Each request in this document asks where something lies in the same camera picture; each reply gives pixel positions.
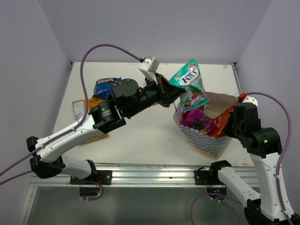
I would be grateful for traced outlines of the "blue checkered paper bag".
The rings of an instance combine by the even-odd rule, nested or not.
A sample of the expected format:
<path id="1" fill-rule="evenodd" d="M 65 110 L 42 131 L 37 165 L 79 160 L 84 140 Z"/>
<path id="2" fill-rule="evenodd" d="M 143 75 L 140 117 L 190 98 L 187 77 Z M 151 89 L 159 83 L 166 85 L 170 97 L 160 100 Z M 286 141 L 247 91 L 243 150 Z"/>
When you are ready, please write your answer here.
<path id="1" fill-rule="evenodd" d="M 211 119 L 215 119 L 230 106 L 233 106 L 238 100 L 237 95 L 229 95 L 228 93 L 221 94 L 215 92 L 207 92 L 206 94 L 209 99 L 209 102 L 207 104 L 207 106 L 209 107 L 209 111 L 206 113 L 206 115 Z M 182 113 L 183 112 L 181 111 L 181 104 L 179 103 L 177 104 L 176 111 L 173 115 L 173 120 L 179 127 L 180 131 L 196 149 L 202 152 L 206 152 L 215 157 L 220 155 L 225 150 L 225 148 L 231 141 L 230 137 L 225 135 L 220 138 L 214 138 L 205 135 L 198 130 L 183 126 L 180 124 L 180 122 L 183 120 Z"/>

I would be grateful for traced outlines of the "orange cream cassava chips bag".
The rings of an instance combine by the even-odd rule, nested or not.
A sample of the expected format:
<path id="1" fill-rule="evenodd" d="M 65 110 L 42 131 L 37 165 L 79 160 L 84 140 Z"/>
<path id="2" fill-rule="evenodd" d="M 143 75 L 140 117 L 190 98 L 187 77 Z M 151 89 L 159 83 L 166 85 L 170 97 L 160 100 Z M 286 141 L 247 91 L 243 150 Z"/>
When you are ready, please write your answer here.
<path id="1" fill-rule="evenodd" d="M 216 125 L 216 128 L 208 133 L 208 136 L 214 137 L 214 138 L 220 138 L 222 136 L 225 136 L 225 127 L 229 121 L 230 118 L 230 112 L 233 111 L 233 106 L 230 106 L 228 109 L 226 109 L 223 113 L 221 113 L 219 116 L 217 116 L 215 119 L 212 119 L 212 122 Z"/>

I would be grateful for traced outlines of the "pink snack bag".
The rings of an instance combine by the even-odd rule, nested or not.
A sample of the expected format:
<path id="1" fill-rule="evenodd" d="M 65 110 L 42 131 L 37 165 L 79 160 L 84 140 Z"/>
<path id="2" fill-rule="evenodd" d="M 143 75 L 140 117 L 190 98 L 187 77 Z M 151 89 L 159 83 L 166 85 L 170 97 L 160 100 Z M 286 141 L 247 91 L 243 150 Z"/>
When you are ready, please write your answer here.
<path id="1" fill-rule="evenodd" d="M 198 115 L 200 113 L 207 113 L 209 111 L 209 107 L 207 105 L 203 105 L 196 109 L 189 110 L 187 112 L 182 113 L 182 119 L 185 120 L 189 115 L 195 114 Z"/>

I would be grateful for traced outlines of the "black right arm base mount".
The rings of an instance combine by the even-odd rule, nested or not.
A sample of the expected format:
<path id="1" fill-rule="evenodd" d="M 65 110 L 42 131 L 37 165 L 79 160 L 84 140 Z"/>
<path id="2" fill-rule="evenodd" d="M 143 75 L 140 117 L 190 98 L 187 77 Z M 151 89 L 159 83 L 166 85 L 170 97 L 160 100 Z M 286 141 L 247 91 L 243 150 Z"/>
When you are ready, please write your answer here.
<path id="1" fill-rule="evenodd" d="M 218 178 L 218 170 L 215 168 L 205 169 L 201 167 L 194 170 L 194 181 L 196 185 L 224 185 Z"/>

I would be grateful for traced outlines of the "purple grape candy bag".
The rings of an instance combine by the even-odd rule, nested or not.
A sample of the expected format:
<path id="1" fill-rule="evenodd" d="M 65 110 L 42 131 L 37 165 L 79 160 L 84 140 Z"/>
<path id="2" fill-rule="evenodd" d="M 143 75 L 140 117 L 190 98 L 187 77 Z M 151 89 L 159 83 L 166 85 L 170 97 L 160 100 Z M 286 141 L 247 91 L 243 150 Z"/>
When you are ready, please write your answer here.
<path id="1" fill-rule="evenodd" d="M 208 135 L 217 129 L 217 126 L 202 110 L 193 109 L 183 113 L 181 125 L 200 131 Z"/>

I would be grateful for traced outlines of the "teal Fox's candy bag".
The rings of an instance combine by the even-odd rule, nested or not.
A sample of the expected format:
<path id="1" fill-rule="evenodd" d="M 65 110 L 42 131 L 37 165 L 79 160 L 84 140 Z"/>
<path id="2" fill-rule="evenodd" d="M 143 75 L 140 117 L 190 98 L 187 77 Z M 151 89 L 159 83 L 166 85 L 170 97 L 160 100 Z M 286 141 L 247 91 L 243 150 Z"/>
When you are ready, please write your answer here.
<path id="1" fill-rule="evenodd" d="M 198 62 L 191 59 L 170 79 L 170 83 L 185 89 L 180 96 L 181 111 L 183 113 L 208 104 Z"/>

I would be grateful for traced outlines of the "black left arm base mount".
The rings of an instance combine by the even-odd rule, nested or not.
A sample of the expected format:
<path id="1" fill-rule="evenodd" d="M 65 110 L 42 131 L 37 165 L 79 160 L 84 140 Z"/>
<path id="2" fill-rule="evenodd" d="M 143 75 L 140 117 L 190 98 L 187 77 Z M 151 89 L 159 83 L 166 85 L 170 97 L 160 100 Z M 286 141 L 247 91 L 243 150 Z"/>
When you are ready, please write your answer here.
<path id="1" fill-rule="evenodd" d="M 111 185 L 113 177 L 113 172 L 111 170 L 97 170 L 97 175 L 92 174 L 83 180 L 77 177 L 71 177 L 71 185 L 92 185 L 92 184 L 101 184 L 101 185 Z"/>

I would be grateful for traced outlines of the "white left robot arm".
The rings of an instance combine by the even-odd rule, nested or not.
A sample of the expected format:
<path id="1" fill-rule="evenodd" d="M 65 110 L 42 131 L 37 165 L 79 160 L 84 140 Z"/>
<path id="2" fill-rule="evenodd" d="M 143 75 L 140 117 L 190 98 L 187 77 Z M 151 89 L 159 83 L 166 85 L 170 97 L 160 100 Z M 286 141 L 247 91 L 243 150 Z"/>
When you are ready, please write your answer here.
<path id="1" fill-rule="evenodd" d="M 45 137 L 34 136 L 27 139 L 31 170 L 41 179 L 58 174 L 73 176 L 87 184 L 99 181 L 96 167 L 91 160 L 78 160 L 67 156 L 66 152 L 94 137 L 107 134 L 126 124 L 143 110 L 159 104 L 169 107 L 185 89 L 171 84 L 162 75 L 157 81 L 148 81 L 139 87 L 133 79 L 123 79 L 112 88 L 109 97 L 93 107 L 86 116 L 77 122 Z"/>

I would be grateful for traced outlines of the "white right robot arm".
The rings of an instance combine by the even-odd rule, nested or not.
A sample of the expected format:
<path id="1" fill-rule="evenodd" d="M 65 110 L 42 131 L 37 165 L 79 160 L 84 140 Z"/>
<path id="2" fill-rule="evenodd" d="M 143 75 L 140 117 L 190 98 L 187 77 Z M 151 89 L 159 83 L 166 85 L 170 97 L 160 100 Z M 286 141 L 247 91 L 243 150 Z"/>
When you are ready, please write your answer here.
<path id="1" fill-rule="evenodd" d="M 244 207 L 250 225 L 298 225 L 300 216 L 290 206 L 281 167 L 282 155 L 278 132 L 262 128 L 256 105 L 236 103 L 225 127 L 228 137 L 238 139 L 253 161 L 259 192 L 253 190 L 237 175 L 226 160 L 212 163 L 209 179 L 214 184 L 225 184 Z"/>

